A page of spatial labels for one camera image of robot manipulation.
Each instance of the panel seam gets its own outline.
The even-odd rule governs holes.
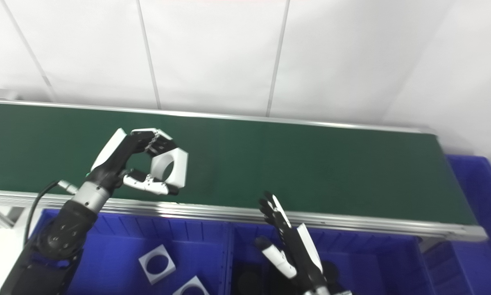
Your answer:
[[[25,38],[25,35],[21,31],[18,22],[16,21],[13,13],[11,12],[11,9],[9,8],[9,6],[5,2],[5,0],[0,0],[0,2],[2,3],[3,9],[5,10],[5,13],[7,13],[9,20],[13,24],[14,29],[16,30],[17,34],[19,35],[21,42],[23,43],[23,45],[27,49],[27,52],[28,52],[30,58],[32,58],[32,61],[34,62],[34,66],[36,66],[36,69],[39,71],[41,78],[43,79],[43,82],[45,83],[45,85],[47,85],[47,88],[49,89],[49,98],[51,99],[52,102],[59,101],[58,96],[56,95],[56,92],[54,91],[54,88],[52,87],[52,84],[49,81],[49,78],[47,78],[47,74],[45,73],[45,71],[41,67],[41,64],[40,64],[38,58],[36,57],[36,55],[34,54],[34,51],[30,47],[27,39]]]
[[[278,75],[278,65],[280,63],[281,47],[283,44],[283,36],[285,35],[285,26],[287,24],[287,15],[289,14],[289,5],[291,0],[286,0],[285,10],[283,11],[283,19],[280,28],[280,37],[278,39],[278,48],[276,49],[275,65],[273,69],[273,77],[271,78],[271,87],[269,90],[269,100],[267,101],[267,110],[265,116],[269,117],[271,115],[271,106],[273,105],[273,96],[275,92],[276,77]]]
[[[142,5],[140,0],[136,0],[136,5],[138,6],[138,17],[140,19],[140,27],[142,28],[142,36],[144,39],[145,53],[147,56],[147,63],[149,65],[150,78],[152,80],[152,88],[154,89],[154,96],[156,99],[156,108],[161,110],[160,96],[158,95],[158,85],[156,84],[156,76],[154,73],[154,67],[152,66],[152,58],[150,56],[149,41],[147,39],[147,31],[145,29],[144,16],[142,13]]]

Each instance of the robotic arm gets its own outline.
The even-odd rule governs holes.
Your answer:
[[[135,153],[151,157],[148,174],[127,170]],[[98,155],[85,182],[58,215],[24,246],[0,295],[60,295],[71,282],[83,253],[86,233],[115,189],[122,184],[155,194],[178,194],[185,186],[188,154],[159,129],[118,129]],[[165,168],[174,162],[167,179]]]
[[[278,230],[284,249],[280,251],[266,237],[256,238],[256,247],[303,295],[352,295],[338,282],[327,282],[315,243],[305,224],[292,228],[276,196],[264,192],[260,211],[265,221]]]

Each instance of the blue storage crate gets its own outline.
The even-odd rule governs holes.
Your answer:
[[[438,295],[491,295],[491,165],[485,157],[447,157],[478,223],[489,240],[445,242],[425,261]]]
[[[342,286],[359,295],[435,294],[416,237],[314,228],[309,233],[320,258],[339,268]],[[234,224],[231,270],[253,263],[266,274],[269,262],[253,245],[260,235],[279,245],[273,226]],[[227,279],[230,294],[232,282]]]
[[[36,230],[57,212],[44,210]],[[171,295],[198,276],[211,295],[222,295],[229,237],[226,222],[101,213],[66,294]],[[138,258],[161,244],[176,271],[151,285]]]

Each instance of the white square part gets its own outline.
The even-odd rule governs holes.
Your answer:
[[[167,267],[165,267],[165,269],[162,272],[150,273],[147,271],[147,264],[152,259],[152,257],[156,257],[156,256],[165,256],[167,260],[169,260],[169,262],[167,263]],[[176,265],[174,265],[174,263],[172,262],[171,256],[169,256],[169,253],[167,252],[167,250],[165,250],[165,246],[163,245],[160,245],[154,248],[153,250],[150,250],[150,252],[138,258],[138,260],[140,261],[140,264],[144,269],[145,275],[147,276],[151,284],[156,284],[156,282],[170,275],[173,271],[176,270]]]
[[[197,276],[191,278],[191,280],[186,282],[183,286],[180,287],[180,289],[176,290],[172,295],[181,295],[185,290],[191,287],[199,288],[204,292],[204,295],[209,295],[209,292],[207,292],[206,288],[202,285],[202,282],[200,282],[200,279]]]

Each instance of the black cable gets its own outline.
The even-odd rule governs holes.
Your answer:
[[[34,202],[32,202],[32,206],[30,207],[29,211],[29,216],[27,217],[27,223],[25,224],[25,233],[23,235],[23,245],[25,246],[27,244],[27,241],[29,240],[29,232],[30,232],[30,223],[32,222],[32,215],[34,214],[34,209],[36,209],[36,206],[40,202],[41,197],[44,194],[47,194],[52,188],[58,185],[57,180],[52,181],[49,183],[44,189],[41,190],[41,192],[38,193],[36,198],[34,199]]]

